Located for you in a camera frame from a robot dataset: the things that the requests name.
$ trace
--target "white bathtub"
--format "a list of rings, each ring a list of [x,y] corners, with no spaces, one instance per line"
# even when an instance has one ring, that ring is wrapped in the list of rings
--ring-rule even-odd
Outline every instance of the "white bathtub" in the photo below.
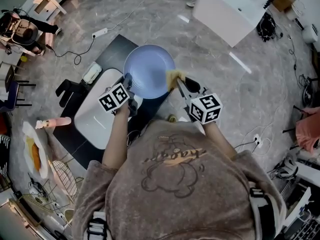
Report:
[[[258,25],[268,0],[196,0],[193,16],[234,47]]]

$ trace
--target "black pants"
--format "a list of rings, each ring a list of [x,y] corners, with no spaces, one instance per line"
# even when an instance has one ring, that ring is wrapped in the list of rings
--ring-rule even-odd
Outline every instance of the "black pants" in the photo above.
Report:
[[[56,31],[58,30],[58,26],[57,25],[50,25],[46,22],[43,22],[43,21],[40,21],[40,20],[36,20],[34,18],[31,18],[27,15],[20,15],[20,18],[21,19],[24,19],[24,20],[27,20],[27,21],[30,21],[31,23],[33,23],[34,25],[36,25],[36,27],[42,31],[42,32],[45,32],[45,33],[52,33],[52,34],[55,34]]]

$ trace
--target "blue plate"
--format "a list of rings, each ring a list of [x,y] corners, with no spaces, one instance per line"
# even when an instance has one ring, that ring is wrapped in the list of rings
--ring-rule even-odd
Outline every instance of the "blue plate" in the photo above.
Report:
[[[131,91],[143,99],[156,99],[168,91],[166,71],[175,70],[175,62],[163,48],[153,44],[135,48],[126,58],[124,75],[132,76]]]

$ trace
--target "pink bottle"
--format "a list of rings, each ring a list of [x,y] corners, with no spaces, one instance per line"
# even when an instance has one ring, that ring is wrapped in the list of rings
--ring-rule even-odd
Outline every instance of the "pink bottle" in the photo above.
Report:
[[[36,129],[40,128],[48,128],[48,127],[56,127],[56,126],[66,126],[71,124],[70,117],[59,117],[59,118],[52,118],[44,121],[36,121]]]

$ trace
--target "yellow sponge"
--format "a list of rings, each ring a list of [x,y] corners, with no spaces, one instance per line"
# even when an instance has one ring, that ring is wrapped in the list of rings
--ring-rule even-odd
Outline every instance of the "yellow sponge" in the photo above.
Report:
[[[168,86],[168,92],[178,87],[177,85],[178,78],[180,78],[183,82],[186,81],[186,74],[177,69],[166,71],[165,77],[166,77],[166,85]]]

